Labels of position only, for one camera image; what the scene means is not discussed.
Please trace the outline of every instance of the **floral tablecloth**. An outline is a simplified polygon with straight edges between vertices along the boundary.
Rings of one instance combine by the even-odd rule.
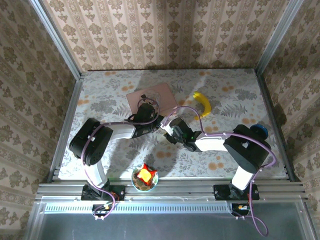
[[[203,118],[206,132],[232,131],[238,124],[262,124],[269,131],[267,142],[280,157],[277,142],[253,69],[208,70],[122,70],[93,71],[84,78],[68,145],[90,117],[102,122],[122,121],[131,115],[126,95],[160,83],[168,83],[178,105],[203,111],[193,99],[198,91],[208,97],[212,112]],[[200,130],[194,113],[182,109],[180,115],[194,130]],[[181,144],[171,144],[161,129],[135,139],[120,139],[108,144],[102,164],[111,179],[130,179],[135,166],[143,162],[158,170],[161,178],[232,178],[238,167],[228,152],[189,152]],[[278,163],[260,174],[265,178],[285,178],[284,165]],[[82,163],[65,149],[58,177],[85,180]]]

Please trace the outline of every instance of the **wall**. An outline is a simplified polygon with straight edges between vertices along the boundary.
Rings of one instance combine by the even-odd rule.
[[[27,1],[0,0],[0,239],[19,239],[75,80]]]
[[[287,153],[320,227],[320,1],[305,0],[264,71],[286,115]]]
[[[288,0],[43,0],[82,71],[254,68]]]

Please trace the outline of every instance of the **purple cable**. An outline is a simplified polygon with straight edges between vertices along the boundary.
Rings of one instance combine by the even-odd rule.
[[[276,162],[277,162],[277,157],[276,155],[269,149],[267,148],[267,146],[263,145],[261,142],[249,137],[249,136],[246,136],[246,135],[242,135],[242,134],[238,134],[238,133],[233,133],[233,132],[220,132],[220,133],[205,133],[204,129],[203,129],[203,125],[202,125],[202,121],[201,121],[201,118],[200,118],[200,115],[198,113],[197,110],[195,110],[193,107],[190,107],[190,106],[179,106],[177,108],[175,108],[165,119],[164,121],[164,124],[163,126],[166,126],[167,125],[167,122],[168,122],[168,119],[169,117],[174,114],[174,112],[177,110],[177,109],[180,109],[180,108],[187,108],[187,109],[191,109],[192,111],[194,111],[196,113],[196,115],[199,117],[199,123],[200,123],[200,128],[201,128],[201,132],[204,133],[206,136],[208,137],[230,137],[230,136],[234,136],[234,137],[238,137],[238,138],[242,138],[242,139],[246,139],[246,140],[249,140],[257,145],[259,145],[261,148],[263,148],[264,150],[266,150],[269,154],[271,154],[272,158],[273,158],[273,161],[268,163],[268,164],[265,164],[263,166],[261,166],[260,170],[264,169],[264,168],[267,168],[267,167],[271,167],[272,165],[274,165]],[[252,204],[252,183],[254,182],[254,180],[256,179],[257,175],[258,175],[259,171],[256,172],[256,174],[253,176],[253,178],[251,179],[250,181],[250,185],[249,185],[249,206],[250,206],[250,211],[251,211],[251,216],[248,216],[248,217],[251,217],[252,218],[252,221],[253,221],[253,224],[255,226],[255,229],[258,231],[258,233],[263,236],[263,237],[267,237],[269,235],[269,229],[267,227],[267,225],[264,223],[264,221],[262,221],[260,218],[256,217],[254,215],[254,210],[253,210],[253,204]],[[257,222],[256,220],[258,220],[265,228],[265,231],[266,233],[263,234],[258,225],[257,225]]]
[[[87,147],[88,147],[91,139],[95,136],[95,134],[97,133],[97,131],[99,131],[100,128],[102,128],[102,127],[104,127],[104,126],[118,125],[118,124],[124,124],[124,125],[147,125],[147,124],[151,124],[151,123],[153,123],[155,120],[157,120],[157,118],[159,117],[159,112],[160,112],[160,107],[159,107],[159,104],[157,103],[157,101],[155,101],[155,100],[147,97],[147,98],[141,99],[141,100],[138,102],[138,105],[139,105],[139,103],[140,103],[142,100],[149,100],[149,101],[153,101],[153,102],[154,102],[154,104],[157,106],[157,110],[158,110],[158,113],[157,113],[156,117],[155,117],[154,119],[152,119],[151,121],[148,121],[148,122],[126,122],[126,121],[118,121],[118,122],[105,122],[105,123],[100,124],[100,125],[92,132],[92,134],[90,135],[90,137],[88,138],[88,140],[86,141],[86,143],[85,143],[85,145],[84,145],[84,147],[83,147],[83,150],[82,150],[82,153],[81,153],[81,160],[82,160],[83,166],[86,165],[86,162],[85,162],[84,159],[85,159],[85,153],[86,153]],[[103,190],[102,188],[96,186],[96,185],[92,182],[92,180],[90,179],[90,177],[89,177],[86,169],[84,169],[84,172],[85,172],[85,175],[86,175],[87,179],[90,181],[90,184],[91,184],[95,189],[97,189],[97,190],[99,190],[99,191],[101,191],[101,192],[103,192],[103,193],[108,194],[108,195],[112,198],[112,207],[111,207],[110,211],[103,216],[103,219],[104,219],[104,218],[106,218],[107,216],[109,216],[109,214],[115,209],[116,199],[115,199],[115,197],[114,197],[110,192],[108,192],[108,191],[106,191],[106,190]]]

